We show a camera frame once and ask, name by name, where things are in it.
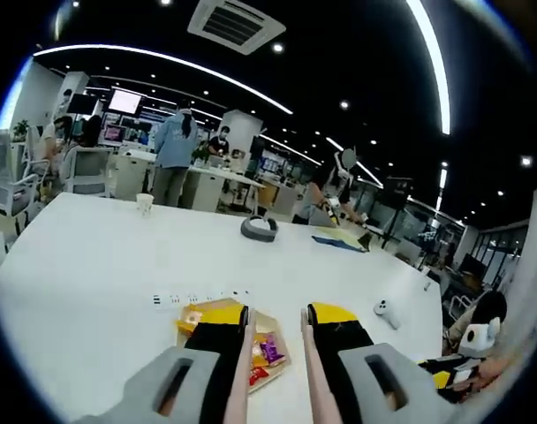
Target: air conditioning vent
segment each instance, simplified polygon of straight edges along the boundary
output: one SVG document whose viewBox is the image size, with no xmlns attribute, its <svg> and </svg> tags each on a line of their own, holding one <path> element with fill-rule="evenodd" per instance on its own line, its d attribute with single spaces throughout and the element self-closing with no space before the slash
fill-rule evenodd
<svg viewBox="0 0 537 424">
<path fill-rule="evenodd" d="M 201 0 L 188 32 L 249 55 L 283 33 L 286 27 L 236 0 Z"/>
</svg>

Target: man in blue jacket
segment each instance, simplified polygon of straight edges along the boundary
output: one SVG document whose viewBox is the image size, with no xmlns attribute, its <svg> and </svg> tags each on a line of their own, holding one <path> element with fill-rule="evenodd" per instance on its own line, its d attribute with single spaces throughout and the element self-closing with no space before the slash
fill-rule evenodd
<svg viewBox="0 0 537 424">
<path fill-rule="evenodd" d="M 178 103 L 176 115 L 167 118 L 155 135 L 156 205 L 178 206 L 178 197 L 198 145 L 198 126 L 187 100 Z"/>
</svg>

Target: black ceiling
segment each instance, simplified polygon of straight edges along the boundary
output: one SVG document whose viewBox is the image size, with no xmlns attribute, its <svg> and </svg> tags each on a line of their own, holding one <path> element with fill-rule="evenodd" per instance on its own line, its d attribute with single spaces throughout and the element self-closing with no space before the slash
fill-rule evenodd
<svg viewBox="0 0 537 424">
<path fill-rule="evenodd" d="M 178 0 L 164 7 L 159 0 L 83 0 L 71 8 L 59 40 L 40 44 L 46 49 L 108 43 L 169 54 L 247 84 L 293 115 L 204 72 L 159 58 L 91 49 L 37 60 L 60 71 L 66 65 L 82 70 L 92 77 L 92 85 L 100 87 L 115 85 L 117 77 L 122 87 L 149 94 L 150 86 L 124 79 L 188 93 L 196 107 L 217 116 L 223 108 L 201 99 L 228 109 L 255 110 L 269 137 L 288 140 L 291 147 L 316 160 L 334 152 L 324 136 L 345 147 L 356 145 L 360 160 L 380 180 L 388 175 L 412 177 L 412 196 L 430 205 L 435 205 L 438 194 L 440 164 L 447 161 L 443 212 L 457 219 L 468 216 L 469 223 L 481 228 L 529 216 L 537 186 L 537 72 L 533 71 L 537 64 L 521 64 L 453 2 L 422 0 L 447 74 L 449 136 L 440 129 L 426 44 L 404 1 L 351 0 L 325 7 L 245 1 L 286 26 L 276 38 L 285 46 L 283 54 L 275 54 L 267 44 L 250 56 L 187 33 L 197 3 Z M 181 97 L 166 89 L 153 95 L 173 102 Z M 347 111 L 339 108 L 343 99 L 351 104 Z M 370 140 L 378 143 L 371 145 Z M 519 166 L 521 155 L 533 156 L 531 169 Z M 498 190 L 505 195 L 499 197 Z"/>
</svg>

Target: white controller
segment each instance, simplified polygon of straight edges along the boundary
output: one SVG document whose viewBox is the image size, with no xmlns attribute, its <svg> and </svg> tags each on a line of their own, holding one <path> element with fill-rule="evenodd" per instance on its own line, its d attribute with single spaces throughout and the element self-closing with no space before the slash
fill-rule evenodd
<svg viewBox="0 0 537 424">
<path fill-rule="evenodd" d="M 396 317 L 392 305 L 387 300 L 381 300 L 374 305 L 374 313 L 386 320 L 393 329 L 400 328 L 400 321 Z"/>
</svg>

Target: potted plant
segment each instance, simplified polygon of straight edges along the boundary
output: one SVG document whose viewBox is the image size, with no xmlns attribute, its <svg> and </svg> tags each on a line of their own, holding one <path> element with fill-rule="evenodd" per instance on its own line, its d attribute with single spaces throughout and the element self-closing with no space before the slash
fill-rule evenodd
<svg viewBox="0 0 537 424">
<path fill-rule="evenodd" d="M 192 152 L 192 159 L 195 166 L 204 166 L 209 159 L 208 145 L 199 146 Z"/>
<path fill-rule="evenodd" d="M 25 137 L 27 136 L 28 129 L 29 129 L 29 123 L 26 121 L 26 119 L 19 121 L 13 127 L 13 142 L 18 143 L 18 142 L 25 141 Z"/>
</svg>

